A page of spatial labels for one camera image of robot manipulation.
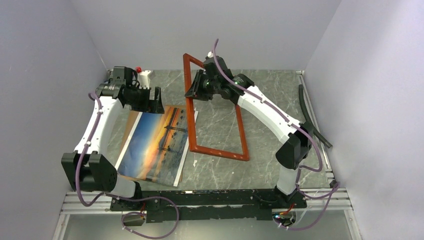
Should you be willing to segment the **orange wooden picture frame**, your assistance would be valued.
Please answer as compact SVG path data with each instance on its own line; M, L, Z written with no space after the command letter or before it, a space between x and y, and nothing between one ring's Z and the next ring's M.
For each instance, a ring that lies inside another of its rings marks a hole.
M236 104L241 91L231 86L218 72L212 59L201 60L185 53L182 56L184 98L188 125L189 150L221 159L248 162L250 159L242 110ZM214 94L212 100L185 97L196 72L204 70L209 78L219 78L230 91L230 98Z

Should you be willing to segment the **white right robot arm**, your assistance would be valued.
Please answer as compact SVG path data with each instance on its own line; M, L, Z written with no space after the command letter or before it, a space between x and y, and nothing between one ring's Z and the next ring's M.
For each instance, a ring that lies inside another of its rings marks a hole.
M220 95L234 104L239 123L241 109L244 109L271 130L281 143L275 153L279 163L275 202L282 208L293 203L295 195L299 194L300 164L316 145L312 124L301 122L282 111L245 74L232 74L218 55L211 53L200 61L185 53L183 72L187 106L192 107L194 100L207 102Z

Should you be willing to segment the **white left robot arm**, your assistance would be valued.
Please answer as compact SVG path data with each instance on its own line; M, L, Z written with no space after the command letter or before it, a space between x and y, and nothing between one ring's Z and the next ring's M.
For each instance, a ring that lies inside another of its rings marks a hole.
M130 210L143 204L138 183L119 176L105 157L113 126L125 106L143 113L164 114L160 87L150 98L153 71L140 67L115 66L107 79L88 97L94 108L86 130L71 153L64 153L61 165L71 188L82 192L101 192L123 199Z

